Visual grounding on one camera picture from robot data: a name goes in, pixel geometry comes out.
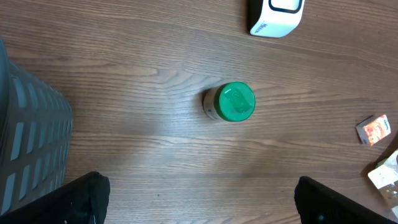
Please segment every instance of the small box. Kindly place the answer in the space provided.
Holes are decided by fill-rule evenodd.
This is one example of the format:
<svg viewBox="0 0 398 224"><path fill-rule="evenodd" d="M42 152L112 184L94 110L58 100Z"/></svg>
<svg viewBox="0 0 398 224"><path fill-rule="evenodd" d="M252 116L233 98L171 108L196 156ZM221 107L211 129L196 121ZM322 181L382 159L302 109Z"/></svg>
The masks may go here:
<svg viewBox="0 0 398 224"><path fill-rule="evenodd" d="M355 128L362 143L370 146L391 133L391 127L386 115L382 115L378 118L372 116L362 121Z"/></svg>

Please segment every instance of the gray plastic basket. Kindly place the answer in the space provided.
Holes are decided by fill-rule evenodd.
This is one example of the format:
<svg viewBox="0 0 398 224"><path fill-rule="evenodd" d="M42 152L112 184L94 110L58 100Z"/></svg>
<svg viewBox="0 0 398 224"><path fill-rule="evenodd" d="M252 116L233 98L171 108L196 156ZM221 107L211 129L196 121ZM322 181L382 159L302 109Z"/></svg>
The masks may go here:
<svg viewBox="0 0 398 224"><path fill-rule="evenodd" d="M0 40L0 215L63 184L73 113L65 97L8 60Z"/></svg>

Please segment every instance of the brown wooden floor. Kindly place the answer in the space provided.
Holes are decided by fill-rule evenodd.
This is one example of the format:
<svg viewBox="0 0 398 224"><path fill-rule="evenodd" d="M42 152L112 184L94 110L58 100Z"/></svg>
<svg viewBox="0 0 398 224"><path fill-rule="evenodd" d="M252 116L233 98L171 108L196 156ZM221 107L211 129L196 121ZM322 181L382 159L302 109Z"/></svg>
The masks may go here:
<svg viewBox="0 0 398 224"><path fill-rule="evenodd" d="M398 2L307 0L283 39L248 35L245 5L1 2L10 58L75 112L66 182L111 181L106 223L300 223L302 175L388 216L366 175L398 129ZM203 91L233 80L254 115L211 122ZM394 133L360 145L354 126L384 113Z"/></svg>

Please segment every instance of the white device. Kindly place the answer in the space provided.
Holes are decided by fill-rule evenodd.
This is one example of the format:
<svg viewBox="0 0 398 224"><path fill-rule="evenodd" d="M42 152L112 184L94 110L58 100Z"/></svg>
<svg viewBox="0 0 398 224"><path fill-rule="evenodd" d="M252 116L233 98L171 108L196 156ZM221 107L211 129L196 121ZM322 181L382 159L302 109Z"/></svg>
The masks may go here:
<svg viewBox="0 0 398 224"><path fill-rule="evenodd" d="M283 37L300 23L305 0L251 0L249 28L251 35Z"/></svg>

